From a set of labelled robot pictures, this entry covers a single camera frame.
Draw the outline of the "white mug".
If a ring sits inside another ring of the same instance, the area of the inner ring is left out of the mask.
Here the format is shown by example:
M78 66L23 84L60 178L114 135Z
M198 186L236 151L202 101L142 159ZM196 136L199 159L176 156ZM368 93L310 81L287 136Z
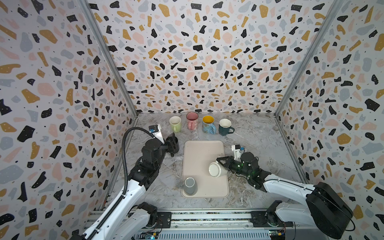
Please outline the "white mug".
M219 163L214 162L209 165L209 173L212 177L219 178L225 176L228 171Z

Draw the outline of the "light green mug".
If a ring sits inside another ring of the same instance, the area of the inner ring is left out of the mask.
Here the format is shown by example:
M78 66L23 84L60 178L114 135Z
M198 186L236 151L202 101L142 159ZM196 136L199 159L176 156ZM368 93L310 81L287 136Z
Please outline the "light green mug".
M171 125L172 131L174 133L179 133L182 128L182 119L178 116L173 116L170 118L169 123Z

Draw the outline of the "dark green mug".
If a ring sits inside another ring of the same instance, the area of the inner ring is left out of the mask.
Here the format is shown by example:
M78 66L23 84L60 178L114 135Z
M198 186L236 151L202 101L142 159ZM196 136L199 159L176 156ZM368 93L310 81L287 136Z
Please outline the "dark green mug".
M226 136L228 134L233 134L235 129L232 127L232 122L229 119L221 119L219 122L219 134L221 136Z

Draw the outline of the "light blue mug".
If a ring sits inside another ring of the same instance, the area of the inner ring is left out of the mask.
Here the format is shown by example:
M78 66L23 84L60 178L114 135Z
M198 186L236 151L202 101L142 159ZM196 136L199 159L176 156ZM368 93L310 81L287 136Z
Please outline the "light blue mug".
M205 134L214 135L217 131L216 126L214 125L215 119L212 116L203 117L203 132Z

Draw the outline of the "pink mug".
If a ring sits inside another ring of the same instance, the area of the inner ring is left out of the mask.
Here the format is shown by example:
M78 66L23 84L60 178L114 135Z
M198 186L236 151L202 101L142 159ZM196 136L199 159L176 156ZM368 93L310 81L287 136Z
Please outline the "pink mug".
M187 113L186 118L187 118L187 128L191 131L197 130L199 115L195 112L189 112Z

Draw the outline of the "grey mug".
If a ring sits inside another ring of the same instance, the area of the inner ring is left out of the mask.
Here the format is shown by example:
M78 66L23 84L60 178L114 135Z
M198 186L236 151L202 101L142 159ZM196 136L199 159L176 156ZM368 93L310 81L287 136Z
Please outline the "grey mug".
M193 177L188 177L185 179L183 184L183 191L187 196L193 196L198 190L198 185L196 180Z

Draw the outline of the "black mug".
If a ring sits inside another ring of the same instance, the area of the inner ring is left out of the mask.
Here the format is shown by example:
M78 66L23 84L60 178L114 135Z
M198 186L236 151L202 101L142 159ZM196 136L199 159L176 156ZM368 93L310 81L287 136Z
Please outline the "black mug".
M171 136L171 144L172 144L172 149L171 149L171 157L174 157L175 154L177 154L180 150L179 146L179 140L176 136Z

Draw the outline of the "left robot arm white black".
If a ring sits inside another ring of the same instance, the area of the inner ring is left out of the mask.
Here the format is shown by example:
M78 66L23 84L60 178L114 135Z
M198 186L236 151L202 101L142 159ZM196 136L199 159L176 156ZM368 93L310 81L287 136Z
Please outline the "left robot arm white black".
M73 234L71 239L130 240L142 228L156 225L158 208L146 202L139 204L131 217L125 218L159 175L166 154L173 157L179 149L175 134L162 141L148 140L142 148L142 156L125 177L120 195L82 235Z

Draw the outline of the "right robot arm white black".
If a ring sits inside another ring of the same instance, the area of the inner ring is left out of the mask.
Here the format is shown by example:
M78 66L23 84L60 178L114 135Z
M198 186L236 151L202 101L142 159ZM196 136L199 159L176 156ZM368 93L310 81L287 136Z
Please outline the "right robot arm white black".
M301 223L317 227L326 236L339 240L353 222L353 211L326 183L311 185L280 178L261 169L258 157L250 152L239 158L217 158L216 162L229 173L246 179L256 190L295 201L295 204L274 201L263 217L252 221L254 224L280 227L287 222Z

